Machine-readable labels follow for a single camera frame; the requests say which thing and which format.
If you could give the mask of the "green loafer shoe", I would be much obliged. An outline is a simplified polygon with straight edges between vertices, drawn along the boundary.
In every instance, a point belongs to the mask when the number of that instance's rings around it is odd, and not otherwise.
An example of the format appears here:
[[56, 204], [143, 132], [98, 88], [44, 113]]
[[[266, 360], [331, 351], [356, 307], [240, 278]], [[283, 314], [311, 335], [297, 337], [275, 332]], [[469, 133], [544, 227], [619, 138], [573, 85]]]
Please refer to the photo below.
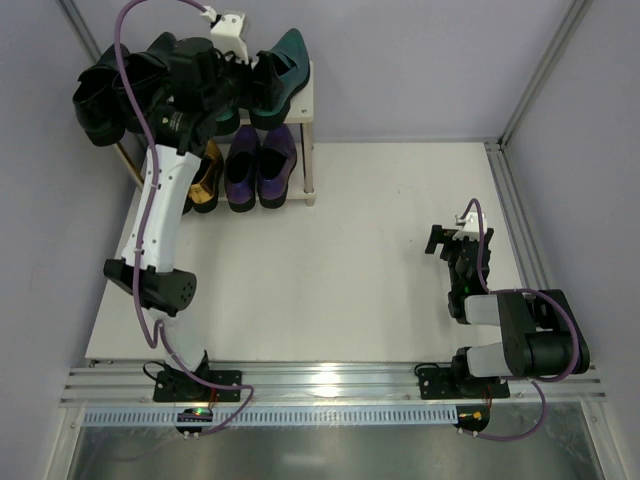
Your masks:
[[252, 81], [251, 81], [251, 106], [249, 118], [254, 128], [264, 131], [273, 130], [284, 123], [290, 110], [292, 98], [300, 92], [310, 78], [310, 58], [301, 32], [297, 28], [289, 29], [280, 40], [269, 50], [278, 55], [285, 63], [285, 73], [281, 77], [284, 83], [284, 106], [279, 112], [266, 112], [254, 110], [252, 107]]
[[215, 136], [226, 136], [234, 133], [240, 126], [238, 108], [229, 108], [215, 117]]

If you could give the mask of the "purple loafer shoe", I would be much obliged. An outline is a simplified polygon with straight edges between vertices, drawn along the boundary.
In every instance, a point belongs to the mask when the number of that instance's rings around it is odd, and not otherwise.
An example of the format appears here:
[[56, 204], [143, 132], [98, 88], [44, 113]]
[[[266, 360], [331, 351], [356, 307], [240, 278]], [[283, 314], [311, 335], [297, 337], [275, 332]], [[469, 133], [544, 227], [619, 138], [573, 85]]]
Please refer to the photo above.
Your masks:
[[255, 206], [259, 147], [258, 134], [249, 125], [239, 128], [230, 145], [225, 163], [224, 186], [233, 212], [244, 213]]
[[296, 144], [288, 126], [268, 131], [258, 152], [257, 193], [262, 207], [283, 206], [296, 164]]

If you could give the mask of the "black loafer shoe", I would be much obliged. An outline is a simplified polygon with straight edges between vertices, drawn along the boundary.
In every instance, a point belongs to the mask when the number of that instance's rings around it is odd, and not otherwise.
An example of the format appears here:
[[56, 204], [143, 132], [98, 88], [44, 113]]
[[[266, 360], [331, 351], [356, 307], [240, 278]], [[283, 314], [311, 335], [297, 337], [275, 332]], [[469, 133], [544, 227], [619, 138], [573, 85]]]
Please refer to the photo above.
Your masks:
[[80, 84], [72, 97], [80, 126], [98, 147], [114, 145], [125, 134], [115, 89], [118, 78], [116, 49], [111, 45], [94, 65], [79, 75]]
[[[177, 43], [178, 40], [172, 33], [163, 32], [145, 51], [131, 53], [124, 59], [131, 89], [145, 118], [164, 95], [165, 78], [169, 73], [169, 54]], [[114, 79], [112, 88], [125, 129], [142, 134], [142, 126], [131, 106], [120, 74]]]

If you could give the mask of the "gold loafer shoe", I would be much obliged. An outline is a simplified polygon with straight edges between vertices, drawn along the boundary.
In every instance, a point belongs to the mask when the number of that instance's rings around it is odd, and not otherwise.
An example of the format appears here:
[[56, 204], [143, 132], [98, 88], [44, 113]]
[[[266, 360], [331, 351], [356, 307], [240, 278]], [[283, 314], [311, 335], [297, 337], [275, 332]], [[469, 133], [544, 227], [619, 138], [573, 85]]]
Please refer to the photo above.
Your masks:
[[189, 189], [189, 199], [197, 213], [213, 211], [218, 204], [220, 179], [224, 172], [223, 155], [214, 140], [209, 140], [200, 168]]

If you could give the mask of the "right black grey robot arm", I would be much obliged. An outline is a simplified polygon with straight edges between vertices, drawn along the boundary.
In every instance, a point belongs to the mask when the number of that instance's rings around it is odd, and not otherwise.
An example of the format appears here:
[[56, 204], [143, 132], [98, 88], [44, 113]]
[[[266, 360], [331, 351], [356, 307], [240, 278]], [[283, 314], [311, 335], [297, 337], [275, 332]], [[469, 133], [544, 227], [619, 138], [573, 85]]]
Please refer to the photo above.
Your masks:
[[534, 378], [549, 381], [558, 376], [581, 375], [588, 371], [589, 347], [577, 325], [567, 298], [559, 289], [532, 292], [489, 293], [482, 284], [489, 276], [493, 230], [484, 244], [462, 229], [431, 227], [425, 253], [441, 247], [446, 262], [450, 291], [450, 316], [464, 326], [484, 325], [500, 331], [496, 343], [461, 347], [447, 367], [416, 375], [428, 386], [441, 389], [427, 396], [443, 398], [451, 393], [460, 398], [478, 398], [493, 393], [509, 396], [503, 379]]

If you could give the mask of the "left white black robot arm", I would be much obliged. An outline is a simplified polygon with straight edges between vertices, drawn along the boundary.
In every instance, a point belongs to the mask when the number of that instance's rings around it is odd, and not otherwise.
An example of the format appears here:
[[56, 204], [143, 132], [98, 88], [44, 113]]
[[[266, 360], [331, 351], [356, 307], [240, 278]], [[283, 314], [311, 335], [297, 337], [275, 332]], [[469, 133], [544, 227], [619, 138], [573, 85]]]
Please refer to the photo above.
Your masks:
[[157, 385], [181, 382], [212, 388], [206, 350], [195, 345], [196, 334], [176, 319], [190, 305], [197, 286], [194, 274], [174, 267], [176, 239], [183, 204], [216, 133], [217, 117], [242, 102], [270, 109], [280, 95], [274, 56], [261, 51], [250, 63], [193, 37], [174, 41], [160, 53], [141, 53], [159, 74], [131, 80], [131, 60], [123, 55], [121, 43], [113, 48], [122, 87], [148, 141], [147, 175], [132, 235], [121, 258], [106, 261], [104, 273], [132, 295], [149, 347], [163, 346], [169, 357]]

